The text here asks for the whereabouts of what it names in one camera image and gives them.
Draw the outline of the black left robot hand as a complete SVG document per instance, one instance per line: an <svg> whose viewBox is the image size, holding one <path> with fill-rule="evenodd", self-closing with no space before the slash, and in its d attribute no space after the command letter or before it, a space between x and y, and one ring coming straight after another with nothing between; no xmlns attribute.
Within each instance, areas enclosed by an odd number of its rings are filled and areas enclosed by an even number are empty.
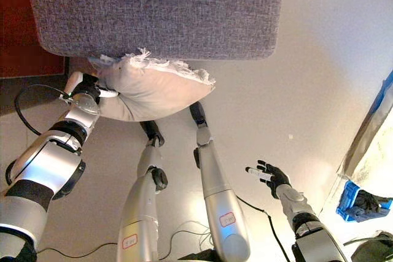
<svg viewBox="0 0 393 262"><path fill-rule="evenodd" d="M97 77L80 71L73 72L69 76L64 92L70 98L77 94L88 94L97 104L101 98L115 98L119 95L118 91L101 87Z"/></svg>

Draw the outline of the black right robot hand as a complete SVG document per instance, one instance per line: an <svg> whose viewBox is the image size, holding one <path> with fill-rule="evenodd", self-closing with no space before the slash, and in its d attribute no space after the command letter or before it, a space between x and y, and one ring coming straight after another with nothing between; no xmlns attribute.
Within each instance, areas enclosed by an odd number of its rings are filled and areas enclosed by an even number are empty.
<svg viewBox="0 0 393 262"><path fill-rule="evenodd" d="M255 168L247 166L245 171L259 178L260 182L264 183L271 190L271 195L274 199L279 199L276 190L280 185L290 185L288 176L280 168L263 160L257 160Z"/></svg>

